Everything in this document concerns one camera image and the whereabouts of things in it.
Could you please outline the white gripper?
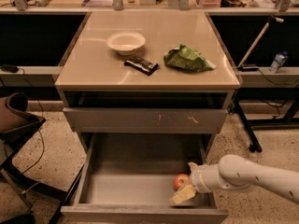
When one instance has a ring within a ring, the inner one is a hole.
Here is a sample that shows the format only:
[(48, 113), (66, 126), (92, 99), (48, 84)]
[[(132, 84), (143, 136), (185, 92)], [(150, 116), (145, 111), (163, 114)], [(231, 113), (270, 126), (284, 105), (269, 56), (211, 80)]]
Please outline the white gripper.
[(188, 166), (191, 170), (190, 181), (192, 185), (182, 185), (171, 198), (173, 204), (188, 201), (195, 196), (196, 191), (199, 193), (209, 193), (221, 187), (217, 164), (197, 165), (194, 162), (189, 162)]

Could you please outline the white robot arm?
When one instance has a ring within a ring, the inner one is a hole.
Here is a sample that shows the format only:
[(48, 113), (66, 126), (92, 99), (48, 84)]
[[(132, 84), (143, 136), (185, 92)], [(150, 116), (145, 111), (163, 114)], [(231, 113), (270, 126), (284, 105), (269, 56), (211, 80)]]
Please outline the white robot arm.
[(192, 199), (197, 193), (245, 191), (253, 186), (299, 203), (299, 173), (264, 166), (237, 155), (225, 155), (217, 164), (188, 163), (191, 173), (182, 178), (171, 198), (173, 204)]

